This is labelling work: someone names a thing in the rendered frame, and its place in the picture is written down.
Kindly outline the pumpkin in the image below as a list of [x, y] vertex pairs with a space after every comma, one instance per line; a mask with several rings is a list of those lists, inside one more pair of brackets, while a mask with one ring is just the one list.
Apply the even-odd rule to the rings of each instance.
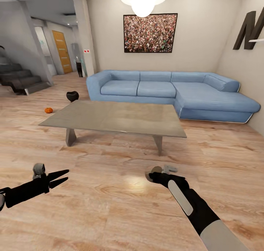
[[45, 113], [52, 113], [53, 112], [53, 109], [52, 108], [46, 108], [45, 109]]

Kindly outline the cauldron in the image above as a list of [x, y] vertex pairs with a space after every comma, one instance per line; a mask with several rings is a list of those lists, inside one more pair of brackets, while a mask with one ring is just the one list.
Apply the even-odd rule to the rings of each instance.
[[70, 102], [73, 102], [79, 99], [79, 94], [76, 91], [67, 92], [66, 97], [68, 98], [68, 100], [70, 100]]

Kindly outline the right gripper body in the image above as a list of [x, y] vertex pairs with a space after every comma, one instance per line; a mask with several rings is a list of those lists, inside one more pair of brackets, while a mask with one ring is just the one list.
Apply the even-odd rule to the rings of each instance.
[[[164, 178], [167, 176], [168, 174], [165, 173], [159, 173], [159, 172], [153, 172], [153, 182], [157, 183], [157, 184], [162, 184], [164, 185]], [[166, 187], [166, 186], [165, 186]]]

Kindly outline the pillar candle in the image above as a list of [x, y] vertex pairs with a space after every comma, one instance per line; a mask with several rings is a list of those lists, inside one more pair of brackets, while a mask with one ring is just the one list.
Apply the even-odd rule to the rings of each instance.
[[153, 173], [153, 172], [159, 172], [159, 173], [162, 173], [162, 167], [160, 166], [151, 166], [151, 167], [148, 167], [145, 171], [145, 176], [146, 176], [146, 179], [150, 182], [153, 182], [153, 179], [151, 179], [149, 177], [149, 174]]

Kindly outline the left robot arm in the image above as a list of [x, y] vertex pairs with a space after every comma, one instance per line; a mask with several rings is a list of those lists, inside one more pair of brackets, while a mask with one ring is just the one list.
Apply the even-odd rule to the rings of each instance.
[[44, 164], [36, 163], [33, 167], [33, 172], [33, 181], [12, 189], [9, 187], [0, 189], [0, 209], [2, 209], [4, 203], [7, 208], [10, 208], [42, 193], [48, 193], [49, 188], [53, 189], [68, 179], [68, 177], [64, 177], [53, 181], [54, 179], [69, 173], [69, 170], [52, 172], [46, 176]]

